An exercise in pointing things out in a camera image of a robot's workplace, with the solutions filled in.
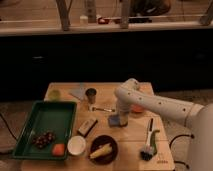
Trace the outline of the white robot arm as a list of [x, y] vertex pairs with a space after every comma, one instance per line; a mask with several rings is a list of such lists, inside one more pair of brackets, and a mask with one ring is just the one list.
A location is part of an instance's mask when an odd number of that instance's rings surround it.
[[146, 94], [139, 91], [139, 85], [130, 78], [115, 89], [118, 114], [129, 114], [130, 106], [137, 104], [187, 127], [194, 135], [188, 147], [188, 171], [213, 171], [213, 103], [200, 105]]

